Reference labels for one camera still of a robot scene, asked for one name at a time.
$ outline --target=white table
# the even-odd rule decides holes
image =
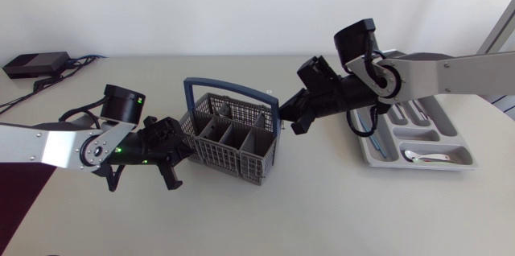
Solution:
[[[100,60],[0,121],[54,122],[101,98],[105,84],[146,94],[142,120],[180,119],[187,76],[272,90],[283,103],[302,87],[296,71],[308,58]],[[328,61],[343,72],[337,58]],[[31,79],[0,76],[0,102],[31,89]],[[514,255],[515,124],[478,96],[439,99],[478,170],[367,167],[344,114],[300,136],[286,123],[261,187],[188,160],[176,168],[177,191],[166,190],[157,167],[127,167],[114,193],[105,179],[58,169],[5,255]]]

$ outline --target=robotic arm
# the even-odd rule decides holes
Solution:
[[[281,106],[281,119],[292,121],[296,134],[304,134],[315,118],[372,106],[377,115],[392,104],[440,93],[515,94],[515,52],[451,57],[433,53],[382,53],[374,37],[372,19],[364,19],[338,32],[334,39],[348,76],[336,75],[325,59],[313,57],[297,71],[306,86]]]
[[[315,118],[370,108],[372,128],[359,136],[370,136],[377,117],[392,104],[439,93],[515,94],[515,52],[450,57],[441,54],[378,50],[372,19],[346,27],[335,35],[336,49],[348,76],[337,75],[325,59],[313,57],[297,71],[306,86],[279,110],[281,119],[292,121],[296,134],[304,134]],[[145,128],[138,125],[145,101],[141,93],[107,85],[105,97],[65,113],[60,122],[37,126],[0,123],[0,142],[8,163],[46,163],[56,167],[89,171],[105,177],[110,191],[117,187],[125,165],[157,165],[167,188],[177,189],[174,166],[193,150],[184,142],[179,123],[172,118],[148,117]],[[100,124],[89,110],[102,105]],[[74,114],[85,116],[74,122]],[[116,171],[112,166],[118,165]]]
[[[174,166],[193,153],[183,142],[185,135],[172,118],[148,117],[145,128],[131,132],[139,123],[145,96],[107,85],[105,97],[98,102],[68,111],[60,122],[37,126],[0,123],[0,141],[6,157],[3,162],[46,163],[77,171],[90,171],[105,177],[114,192],[125,165],[157,165],[169,190],[183,183],[177,180]],[[89,109],[102,105],[98,119]],[[74,122],[65,120],[86,113]],[[118,165],[113,172],[112,165]]]

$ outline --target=blue basket handle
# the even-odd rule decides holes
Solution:
[[[195,98],[193,97],[193,85],[199,86],[207,86],[218,89],[225,89],[228,91],[232,91],[235,93],[239,93],[241,95],[251,97],[258,101],[261,101],[265,104],[270,105],[272,109],[272,128],[274,130],[274,137],[277,138],[280,133],[280,124],[281,121],[279,119],[279,99],[276,97],[270,96],[263,92],[251,89],[249,87],[241,86],[234,83],[229,83],[220,80],[207,79],[207,78],[196,78],[196,77],[188,77],[184,80],[184,92],[186,93],[186,104],[187,111],[193,111],[195,109]]]

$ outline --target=silver arm segment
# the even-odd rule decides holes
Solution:
[[[78,171],[95,171],[134,127],[135,124],[119,122],[107,131],[70,131],[0,123],[0,162],[46,163]]]
[[[386,79],[384,88],[369,77],[362,60],[347,66],[386,104],[440,93],[515,94],[515,52],[441,60],[384,59],[375,66]],[[394,94],[398,84],[400,89]]]

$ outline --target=black cable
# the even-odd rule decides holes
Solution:
[[[81,112],[88,112],[88,110],[92,109],[92,108],[95,108],[95,107],[98,107],[104,103],[106,103],[107,101],[109,100],[108,97],[103,97],[102,99],[100,99],[99,101],[96,101],[94,103],[91,103],[91,104],[87,104],[87,105],[84,105],[82,107],[79,107],[79,108],[75,108],[75,109],[71,109],[69,111],[66,111],[63,116],[61,116],[59,118],[59,122],[65,122],[66,119],[70,118],[71,116],[75,115],[75,114],[78,114],[78,113],[81,113]]]
[[[351,111],[347,111],[346,116],[347,116],[348,127],[350,127],[350,129],[352,130],[352,132],[354,132],[355,135],[357,135],[359,137],[369,137],[374,133],[374,131],[376,131],[377,120],[379,118],[379,114],[377,113],[376,106],[370,107],[370,119],[372,120],[372,127],[367,132],[359,131],[358,129],[356,129],[356,127],[354,127],[354,124],[352,123],[352,118],[351,118]]]
[[[388,84],[386,82],[386,80],[381,80],[381,79],[384,79],[384,78],[380,78],[379,75],[377,75],[376,73],[376,69],[373,67],[373,64],[372,64],[372,61],[373,61],[373,53],[375,52],[373,50],[373,40],[372,40],[372,36],[370,35],[370,33],[368,33],[366,36],[365,36],[365,41],[364,43],[366,44],[365,46],[365,58],[364,58],[364,63],[365,63],[365,70],[367,71],[367,74],[369,75],[370,78],[372,78],[372,80],[374,82],[376,82],[376,84],[381,87],[381,88],[384,88],[386,87],[386,85]]]
[[[35,85],[34,85],[34,88],[32,90],[32,93],[28,93],[27,95],[25,96],[22,96],[20,98],[16,98],[14,100],[11,100],[7,103],[4,103],[4,104],[1,104],[0,105],[0,108],[4,108],[6,107],[5,109],[1,110],[0,111],[0,115],[4,114],[5,112],[7,112],[7,110],[15,107],[17,104],[25,101],[26,99],[36,95],[37,93],[45,90],[45,89],[48,89],[50,87],[52,87],[53,85],[65,80],[65,79],[68,79],[69,77],[75,75],[77,72],[79,72],[79,70],[81,70],[83,67],[91,64],[95,59],[98,59],[98,58],[101,58],[103,56],[97,56],[97,55],[94,55],[94,56],[84,56],[84,57],[81,57],[79,59],[70,59],[73,61],[73,67],[74,70],[72,72],[70,72],[69,74],[63,76],[63,75],[60,75],[58,77],[53,77],[53,78],[48,78],[50,79],[49,81],[47,81],[48,79],[44,79],[44,80],[40,80],[40,81],[36,81],[35,82]],[[83,60],[85,59],[85,62],[84,63],[79,63],[78,60]]]
[[[85,110],[85,111],[83,111],[83,112],[84,112],[85,114],[87,114],[88,116],[90,116],[90,118],[91,118],[91,119],[93,120],[93,122],[95,123],[95,127],[96,127],[97,129],[100,129],[100,123],[99,123],[99,121],[98,121],[98,118],[97,118],[95,115],[93,115],[89,110]]]
[[[491,102],[491,104],[496,104],[498,101],[504,99],[506,97],[506,95],[504,96],[501,96],[500,98],[498,98],[497,100],[495,100],[494,102]]]
[[[125,165],[119,165],[116,169],[116,172],[110,172],[107,175],[107,186],[111,192],[116,191],[116,187],[118,186],[118,181],[120,180],[120,175],[122,175],[122,171],[125,168]]]
[[[504,112],[504,113],[506,113],[506,112],[510,111],[511,109],[513,109],[513,108],[515,108],[515,105],[513,105],[513,106],[509,107],[508,109],[506,109],[506,110],[505,110],[505,111],[503,111],[503,112]]]

